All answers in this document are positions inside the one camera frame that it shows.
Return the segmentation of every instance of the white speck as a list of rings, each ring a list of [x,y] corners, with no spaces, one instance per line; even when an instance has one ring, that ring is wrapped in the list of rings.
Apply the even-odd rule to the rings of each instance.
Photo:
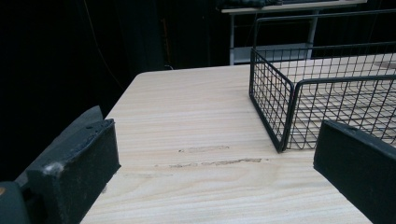
[[[53,162],[48,164],[43,169],[44,175],[58,175],[60,172],[64,170],[64,165],[60,162]]]

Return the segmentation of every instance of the black block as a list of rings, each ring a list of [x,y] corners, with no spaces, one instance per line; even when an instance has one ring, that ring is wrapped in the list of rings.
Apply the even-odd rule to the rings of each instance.
[[[79,223],[120,168],[112,119],[76,132],[27,170],[29,187],[41,195],[46,223]]]
[[[0,182],[0,223],[30,223],[20,186],[15,182]]]
[[[322,122],[314,168],[374,223],[396,223],[396,148],[356,128]]]

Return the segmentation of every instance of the dark background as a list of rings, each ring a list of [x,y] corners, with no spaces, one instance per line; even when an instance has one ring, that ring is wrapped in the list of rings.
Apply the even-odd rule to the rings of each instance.
[[[85,110],[99,105],[106,116],[139,73],[227,65],[230,21],[216,3],[0,0],[0,181],[15,179]],[[394,7],[369,0],[329,12]],[[237,18],[236,46],[251,44],[254,19]],[[315,42],[395,40],[395,19],[320,21]],[[306,40],[308,23],[269,25],[265,43]]]

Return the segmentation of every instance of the shelf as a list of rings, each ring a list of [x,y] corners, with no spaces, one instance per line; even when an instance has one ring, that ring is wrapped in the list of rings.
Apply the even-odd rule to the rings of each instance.
[[[310,45],[307,43],[299,43],[299,44],[285,44],[285,45],[269,45],[269,46],[258,46],[257,50],[265,50],[265,49],[306,49],[309,48]],[[233,56],[234,63],[250,63],[250,51],[252,47],[242,47],[242,48],[234,48]],[[306,54],[302,52],[300,55],[295,54],[291,55],[293,60],[302,59]],[[280,56],[275,56],[274,61],[280,60]]]

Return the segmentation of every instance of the wire basket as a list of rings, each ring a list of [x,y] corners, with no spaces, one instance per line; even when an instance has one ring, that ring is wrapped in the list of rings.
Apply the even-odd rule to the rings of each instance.
[[[396,144],[396,42],[251,51],[249,96],[278,152],[331,119]]]

